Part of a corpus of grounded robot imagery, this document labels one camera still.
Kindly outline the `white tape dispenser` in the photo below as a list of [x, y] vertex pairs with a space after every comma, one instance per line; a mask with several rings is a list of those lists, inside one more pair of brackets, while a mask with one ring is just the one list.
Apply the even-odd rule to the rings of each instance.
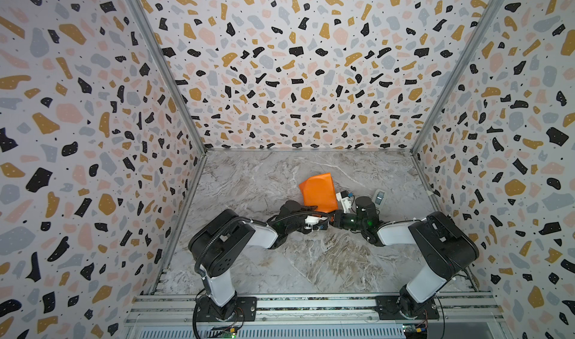
[[381, 207], [383, 204], [385, 204], [386, 192], [382, 189], [376, 190], [372, 200], [376, 207]]

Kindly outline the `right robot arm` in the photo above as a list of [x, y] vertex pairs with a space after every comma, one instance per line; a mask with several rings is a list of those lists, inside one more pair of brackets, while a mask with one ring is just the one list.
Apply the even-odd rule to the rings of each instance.
[[360, 233], [377, 247], [415, 245], [421, 252], [425, 265], [400, 290], [398, 307], [405, 315], [412, 316], [479, 257], [475, 243], [442, 212], [423, 219], [382, 222], [370, 198], [341, 192], [336, 199], [341, 208], [331, 220], [333, 227]]

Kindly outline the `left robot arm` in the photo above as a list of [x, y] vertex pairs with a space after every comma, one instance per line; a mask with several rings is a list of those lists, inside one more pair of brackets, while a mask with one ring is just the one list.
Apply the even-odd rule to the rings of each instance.
[[287, 201], [279, 212], [267, 219], [239, 216], [235, 211], [222, 211], [189, 241], [188, 250], [195, 260], [198, 274], [211, 304], [226, 308], [237, 298], [230, 268], [246, 247], [275, 249], [293, 232], [309, 234], [328, 227], [330, 214]]

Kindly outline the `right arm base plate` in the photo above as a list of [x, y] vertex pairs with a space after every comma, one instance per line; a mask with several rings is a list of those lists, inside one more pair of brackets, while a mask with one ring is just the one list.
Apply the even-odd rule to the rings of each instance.
[[375, 311], [380, 320], [438, 320], [440, 313], [433, 299], [417, 303], [409, 295], [375, 297]]

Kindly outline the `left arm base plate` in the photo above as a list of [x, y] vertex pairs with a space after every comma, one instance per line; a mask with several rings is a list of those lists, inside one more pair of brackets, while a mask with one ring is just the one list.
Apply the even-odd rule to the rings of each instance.
[[211, 298], [203, 296], [196, 302], [195, 315], [198, 322], [254, 322], [257, 308], [258, 299], [255, 296], [235, 296], [222, 307]]

